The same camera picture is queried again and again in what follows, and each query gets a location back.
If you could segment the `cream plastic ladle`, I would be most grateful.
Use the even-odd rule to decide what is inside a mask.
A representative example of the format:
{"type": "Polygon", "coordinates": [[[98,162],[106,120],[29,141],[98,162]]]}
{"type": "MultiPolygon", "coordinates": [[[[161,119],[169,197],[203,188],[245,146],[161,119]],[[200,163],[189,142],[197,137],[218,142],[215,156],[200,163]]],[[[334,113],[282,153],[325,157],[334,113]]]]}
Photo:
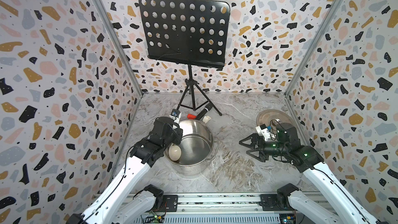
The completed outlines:
{"type": "Polygon", "coordinates": [[[169,158],[172,161],[178,161],[181,158],[181,148],[178,145],[171,145],[169,147],[169,158]]]}

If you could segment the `stainless steel soup pot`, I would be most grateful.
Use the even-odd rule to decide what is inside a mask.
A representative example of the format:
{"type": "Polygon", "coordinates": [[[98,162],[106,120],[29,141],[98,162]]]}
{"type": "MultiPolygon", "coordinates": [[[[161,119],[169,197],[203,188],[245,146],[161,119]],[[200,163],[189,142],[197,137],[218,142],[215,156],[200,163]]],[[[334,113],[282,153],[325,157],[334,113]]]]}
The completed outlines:
{"type": "Polygon", "coordinates": [[[181,156],[173,161],[169,152],[164,155],[173,170],[184,177],[195,177],[206,170],[215,159],[219,143],[211,129],[199,120],[183,120],[179,123],[183,136],[179,145],[181,156]]]}

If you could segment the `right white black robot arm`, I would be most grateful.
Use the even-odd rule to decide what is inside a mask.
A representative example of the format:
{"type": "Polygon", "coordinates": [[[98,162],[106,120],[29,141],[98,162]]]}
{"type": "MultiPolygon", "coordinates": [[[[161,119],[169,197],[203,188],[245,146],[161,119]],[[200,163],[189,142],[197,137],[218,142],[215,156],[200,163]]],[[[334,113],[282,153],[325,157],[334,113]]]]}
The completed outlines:
{"type": "Polygon", "coordinates": [[[315,224],[379,224],[335,177],[322,156],[304,146],[295,126],[271,120],[256,127],[256,132],[239,141],[247,155],[260,162],[270,158],[288,163],[309,179],[333,208],[327,210],[305,195],[298,187],[286,184],[277,191],[277,206],[302,213],[315,224]]]}

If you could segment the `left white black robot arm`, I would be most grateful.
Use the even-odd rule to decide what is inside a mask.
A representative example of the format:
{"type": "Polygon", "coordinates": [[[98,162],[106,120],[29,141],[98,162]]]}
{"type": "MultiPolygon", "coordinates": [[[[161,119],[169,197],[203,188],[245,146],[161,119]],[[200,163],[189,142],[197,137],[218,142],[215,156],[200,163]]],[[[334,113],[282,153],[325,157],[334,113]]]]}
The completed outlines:
{"type": "Polygon", "coordinates": [[[68,224],[128,224],[145,212],[161,209],[164,192],[149,185],[124,205],[135,185],[164,156],[172,145],[179,145],[183,130],[179,126],[180,112],[158,117],[151,132],[129,149],[124,166],[104,192],[81,214],[73,214],[68,224]]]}

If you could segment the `stainless steel pot lid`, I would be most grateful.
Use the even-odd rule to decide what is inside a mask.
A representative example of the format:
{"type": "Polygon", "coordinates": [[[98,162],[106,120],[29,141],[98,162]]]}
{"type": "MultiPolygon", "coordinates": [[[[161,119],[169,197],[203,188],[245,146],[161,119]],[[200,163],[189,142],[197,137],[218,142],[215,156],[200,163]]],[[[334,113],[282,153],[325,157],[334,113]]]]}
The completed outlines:
{"type": "Polygon", "coordinates": [[[257,126],[263,125],[263,124],[267,124],[269,125],[271,120],[277,120],[280,123],[289,123],[294,125],[294,122],[292,120],[292,118],[279,110],[264,110],[261,113],[259,113],[259,115],[257,116],[256,119],[256,124],[257,126]]]}

